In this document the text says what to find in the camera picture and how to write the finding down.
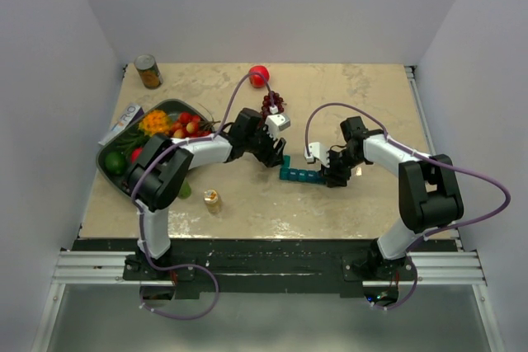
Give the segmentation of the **teal weekly pill organizer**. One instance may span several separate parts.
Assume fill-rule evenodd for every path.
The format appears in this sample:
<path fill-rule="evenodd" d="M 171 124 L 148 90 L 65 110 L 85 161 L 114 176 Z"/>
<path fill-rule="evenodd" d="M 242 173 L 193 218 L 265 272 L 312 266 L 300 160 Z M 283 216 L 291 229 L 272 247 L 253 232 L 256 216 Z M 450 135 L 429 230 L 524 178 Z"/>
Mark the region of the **teal weekly pill organizer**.
<path fill-rule="evenodd" d="M 298 182 L 311 185 L 325 185 L 325 180 L 318 171 L 293 168 L 290 166 L 290 156 L 285 155 L 279 171 L 281 181 Z"/>

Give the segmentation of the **clear pill bottle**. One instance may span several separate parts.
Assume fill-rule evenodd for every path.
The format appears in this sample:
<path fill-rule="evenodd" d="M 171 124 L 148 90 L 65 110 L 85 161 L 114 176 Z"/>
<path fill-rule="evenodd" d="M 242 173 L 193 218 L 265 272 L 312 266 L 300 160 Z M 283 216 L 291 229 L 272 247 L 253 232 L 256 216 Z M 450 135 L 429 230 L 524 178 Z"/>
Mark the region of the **clear pill bottle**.
<path fill-rule="evenodd" d="M 222 199 L 214 189 L 208 189 L 203 195 L 205 207 L 211 214 L 219 214 L 222 210 Z"/>

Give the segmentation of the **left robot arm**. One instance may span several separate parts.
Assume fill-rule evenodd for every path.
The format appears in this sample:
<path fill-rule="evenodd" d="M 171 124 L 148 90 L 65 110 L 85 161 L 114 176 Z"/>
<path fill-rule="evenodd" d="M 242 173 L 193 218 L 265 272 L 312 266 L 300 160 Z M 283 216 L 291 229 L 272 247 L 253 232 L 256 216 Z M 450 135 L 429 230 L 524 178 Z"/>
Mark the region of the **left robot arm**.
<path fill-rule="evenodd" d="M 166 138 L 154 135 L 144 152 L 125 173 L 130 197 L 139 215 L 139 249 L 143 252 L 141 268 L 151 279 L 165 278 L 171 260 L 165 254 L 171 247 L 168 236 L 168 207 L 187 178 L 197 167 L 230 163 L 251 153 L 266 167 L 284 162 L 285 140 L 279 136 L 290 127 L 284 113 L 265 119 L 251 109 L 238 113 L 227 132 L 219 129 L 200 138 Z"/>

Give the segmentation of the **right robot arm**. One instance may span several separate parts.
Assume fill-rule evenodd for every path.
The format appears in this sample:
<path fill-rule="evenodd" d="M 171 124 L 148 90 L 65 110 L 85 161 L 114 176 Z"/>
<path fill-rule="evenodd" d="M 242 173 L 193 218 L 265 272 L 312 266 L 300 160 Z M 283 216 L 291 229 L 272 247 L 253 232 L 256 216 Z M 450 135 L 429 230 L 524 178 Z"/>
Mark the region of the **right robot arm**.
<path fill-rule="evenodd" d="M 327 187 L 346 186 L 351 171 L 361 164 L 381 166 L 398 178 L 398 220 L 350 263 L 363 279 L 385 280 L 404 265 L 406 254 L 426 232 L 462 217 L 458 181 L 446 155 L 414 152 L 381 129 L 367 129 L 359 116 L 342 121 L 340 128 L 345 140 L 341 149 L 309 145 L 309 153 L 321 163 L 319 175 Z"/>

